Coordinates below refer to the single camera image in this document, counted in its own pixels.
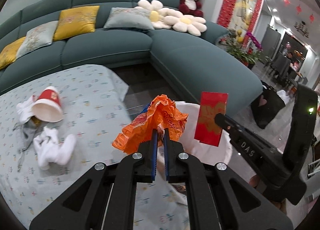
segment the patterned tablecloth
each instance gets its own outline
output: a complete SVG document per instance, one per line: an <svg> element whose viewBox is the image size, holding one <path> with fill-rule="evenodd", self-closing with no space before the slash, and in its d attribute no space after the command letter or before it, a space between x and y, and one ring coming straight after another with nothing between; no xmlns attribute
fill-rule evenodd
<svg viewBox="0 0 320 230"><path fill-rule="evenodd" d="M67 166L38 167L33 145L25 152L20 172L16 133L12 131L16 105L47 86L60 92L64 119L48 124L57 128L61 141L68 134L77 144ZM31 220L97 162L121 161L124 154L112 147L122 127L131 122L122 101L128 86L111 70L84 65L34 80L0 96L0 192L15 216L28 229ZM138 184L135 230L188 229L185 196L161 176L153 184Z"/></svg>

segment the pink heart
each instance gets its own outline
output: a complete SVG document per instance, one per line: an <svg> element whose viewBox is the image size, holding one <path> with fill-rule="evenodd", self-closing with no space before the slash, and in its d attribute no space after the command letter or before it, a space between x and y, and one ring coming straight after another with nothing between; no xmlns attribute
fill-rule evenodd
<svg viewBox="0 0 320 230"><path fill-rule="evenodd" d="M267 100L263 98L263 95L260 97L259 107L264 106L267 103Z"/></svg>

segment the chandelier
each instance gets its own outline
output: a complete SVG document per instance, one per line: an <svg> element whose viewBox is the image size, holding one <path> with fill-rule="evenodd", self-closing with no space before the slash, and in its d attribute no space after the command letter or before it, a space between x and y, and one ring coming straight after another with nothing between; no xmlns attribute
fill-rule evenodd
<svg viewBox="0 0 320 230"><path fill-rule="evenodd" d="M309 38L308 28L306 28L305 26L306 26L306 23L303 21L301 21L299 24L298 22L296 22L294 25L294 27L297 29L299 33L302 34L302 36Z"/></svg>

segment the yellow flower center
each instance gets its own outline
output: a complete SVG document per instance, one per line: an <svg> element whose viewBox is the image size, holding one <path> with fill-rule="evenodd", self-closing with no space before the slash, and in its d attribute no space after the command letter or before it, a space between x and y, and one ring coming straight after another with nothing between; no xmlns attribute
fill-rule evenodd
<svg viewBox="0 0 320 230"><path fill-rule="evenodd" d="M189 19L189 18L186 18L186 17L181 17L180 18L180 22L183 22L187 25L191 25L192 21Z"/></svg>
<svg viewBox="0 0 320 230"><path fill-rule="evenodd" d="M149 19L153 23L158 22L160 20L160 15L157 11L151 11Z"/></svg>

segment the sofa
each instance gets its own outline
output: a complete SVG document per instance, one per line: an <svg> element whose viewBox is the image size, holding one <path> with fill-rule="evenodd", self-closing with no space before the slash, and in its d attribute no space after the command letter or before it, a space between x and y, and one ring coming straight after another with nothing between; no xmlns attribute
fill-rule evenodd
<svg viewBox="0 0 320 230"><path fill-rule="evenodd" d="M108 68L150 62L181 99L199 103L201 92L228 93L227 114L235 115L262 92L258 77L215 46L227 29L207 22L195 37L173 30L140 32L103 29L112 7L131 8L139 0L42 0L25 7L0 26L0 51L43 23L58 20L61 10L99 5L96 31L53 42L0 70L0 94L64 69L99 64ZM179 0L159 0L177 9Z"/></svg>

